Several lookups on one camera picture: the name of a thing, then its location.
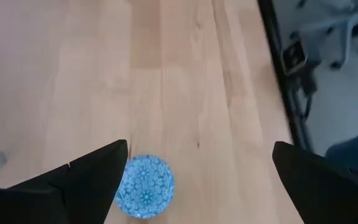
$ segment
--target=wooden tabletop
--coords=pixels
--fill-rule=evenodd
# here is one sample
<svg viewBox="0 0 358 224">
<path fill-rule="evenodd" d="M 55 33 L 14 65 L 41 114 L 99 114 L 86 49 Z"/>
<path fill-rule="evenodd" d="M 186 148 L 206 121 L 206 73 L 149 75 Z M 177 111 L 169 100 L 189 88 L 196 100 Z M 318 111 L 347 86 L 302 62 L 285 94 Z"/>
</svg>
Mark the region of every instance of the wooden tabletop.
<svg viewBox="0 0 358 224">
<path fill-rule="evenodd" d="M 302 223 L 256 0 L 0 0 L 0 187 L 117 139 L 168 162 L 175 198 L 106 223 Z"/>
</svg>

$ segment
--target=floral pattern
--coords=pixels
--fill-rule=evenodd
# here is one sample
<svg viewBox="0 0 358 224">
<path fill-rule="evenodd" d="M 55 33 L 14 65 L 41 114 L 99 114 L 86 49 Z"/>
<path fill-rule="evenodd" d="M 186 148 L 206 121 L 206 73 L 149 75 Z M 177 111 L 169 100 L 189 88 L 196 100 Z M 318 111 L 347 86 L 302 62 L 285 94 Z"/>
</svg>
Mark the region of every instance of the floral pattern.
<svg viewBox="0 0 358 224">
<path fill-rule="evenodd" d="M 174 189 L 173 173 L 166 162 L 139 155 L 127 163 L 115 201 L 130 216 L 152 218 L 165 210 Z"/>
</svg>

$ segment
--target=light wood surface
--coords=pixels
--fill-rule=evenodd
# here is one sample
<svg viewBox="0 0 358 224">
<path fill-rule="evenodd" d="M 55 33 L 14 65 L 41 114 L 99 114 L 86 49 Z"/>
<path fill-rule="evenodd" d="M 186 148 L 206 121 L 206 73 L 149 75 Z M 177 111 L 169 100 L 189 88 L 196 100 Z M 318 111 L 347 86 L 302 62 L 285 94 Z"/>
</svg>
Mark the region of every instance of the light wood surface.
<svg viewBox="0 0 358 224">
<path fill-rule="evenodd" d="M 0 0 L 0 187 L 117 139 L 168 162 L 175 198 L 106 223 L 302 223 L 256 0 Z"/>
</svg>

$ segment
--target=floor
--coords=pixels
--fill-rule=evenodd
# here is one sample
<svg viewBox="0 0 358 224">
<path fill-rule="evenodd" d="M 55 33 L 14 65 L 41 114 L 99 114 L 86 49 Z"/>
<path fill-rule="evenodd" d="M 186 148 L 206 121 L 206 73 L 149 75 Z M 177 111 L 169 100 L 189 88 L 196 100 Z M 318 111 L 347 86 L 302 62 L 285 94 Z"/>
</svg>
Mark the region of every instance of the floor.
<svg viewBox="0 0 358 224">
<path fill-rule="evenodd" d="M 301 223 L 256 1 L 0 0 L 0 187 L 117 139 L 175 175 L 147 223 Z M 106 223 L 144 222 L 113 203 Z"/>
<path fill-rule="evenodd" d="M 284 45 L 290 42 L 289 34 L 303 24 L 333 16 L 324 3 L 336 8 L 349 5 L 349 1 L 309 0 L 303 9 L 297 9 L 297 1 L 273 2 Z M 318 91 L 306 126 L 314 152 L 323 156 L 333 144 L 358 136 L 358 38 L 352 40 L 350 59 L 340 71 L 329 68 L 341 53 L 339 32 L 328 37 L 318 34 L 316 38 L 323 61 L 314 73 Z"/>
</svg>

